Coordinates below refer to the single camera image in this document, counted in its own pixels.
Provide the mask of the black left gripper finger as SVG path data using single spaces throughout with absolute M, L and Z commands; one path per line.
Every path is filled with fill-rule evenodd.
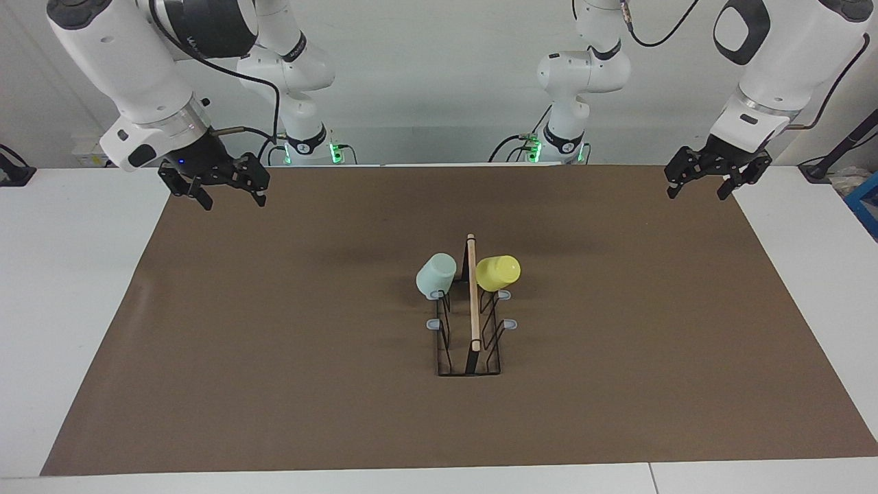
M 667 179 L 667 196 L 675 199 L 683 190 L 684 185 L 702 178 L 700 154 L 691 148 L 681 147 L 670 162 L 664 167 Z
M 720 166 L 720 175 L 726 177 L 716 191 L 719 200 L 727 200 L 734 191 L 744 185 L 754 185 L 771 166 L 772 157 L 768 151 L 761 151 L 744 162 L 742 159 L 725 160 Z

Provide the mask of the brown table mat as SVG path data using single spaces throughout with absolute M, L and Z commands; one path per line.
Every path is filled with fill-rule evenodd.
M 742 210 L 659 167 L 274 169 L 169 199 L 43 475 L 878 456 Z M 439 377 L 430 256 L 512 255 Z

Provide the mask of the black stand pole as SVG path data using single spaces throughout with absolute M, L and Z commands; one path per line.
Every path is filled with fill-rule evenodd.
M 827 183 L 826 175 L 838 160 L 845 154 L 854 150 L 858 145 L 865 144 L 868 140 L 868 133 L 878 126 L 878 107 L 872 110 L 850 134 L 843 138 L 830 152 L 824 156 L 819 156 L 800 163 L 797 168 L 804 178 L 812 184 Z

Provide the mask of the black clamp mount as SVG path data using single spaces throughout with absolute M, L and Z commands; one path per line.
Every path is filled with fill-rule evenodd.
M 24 187 L 34 177 L 37 169 L 28 165 L 15 150 L 0 143 L 0 171 L 4 174 L 4 178 L 0 178 L 0 188 Z

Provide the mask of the yellow plastic cup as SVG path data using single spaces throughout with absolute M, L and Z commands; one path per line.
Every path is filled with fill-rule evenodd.
M 475 274 L 476 282 L 483 291 L 495 293 L 518 281 L 521 264 L 511 255 L 486 257 L 477 263 Z

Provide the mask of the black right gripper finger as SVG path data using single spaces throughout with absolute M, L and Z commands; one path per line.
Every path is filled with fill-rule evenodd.
M 187 181 L 185 175 L 179 172 L 178 169 L 160 165 L 158 167 L 158 175 L 162 178 L 170 193 L 175 197 L 185 196 L 195 200 L 200 203 L 200 206 L 205 211 L 210 211 L 213 208 L 213 198 L 203 188 L 206 172 L 195 173 Z
M 265 207 L 266 193 L 272 177 L 257 156 L 245 153 L 232 160 L 232 167 L 231 187 L 249 193 L 258 207 Z

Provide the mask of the blue box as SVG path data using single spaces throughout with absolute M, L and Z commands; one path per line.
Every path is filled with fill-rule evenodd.
M 878 172 L 850 191 L 844 203 L 878 243 Z

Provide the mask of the crumpled clear plastic bag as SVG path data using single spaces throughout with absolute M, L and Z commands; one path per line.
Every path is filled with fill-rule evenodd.
M 829 173 L 828 178 L 832 187 L 841 197 L 847 197 L 860 185 L 863 185 L 874 172 L 859 166 L 847 166 Z

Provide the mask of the pale green plastic cup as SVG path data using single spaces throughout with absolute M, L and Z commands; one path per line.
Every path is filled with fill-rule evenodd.
M 439 252 L 430 257 L 415 277 L 418 290 L 429 301 L 442 299 L 451 293 L 457 262 L 447 253 Z

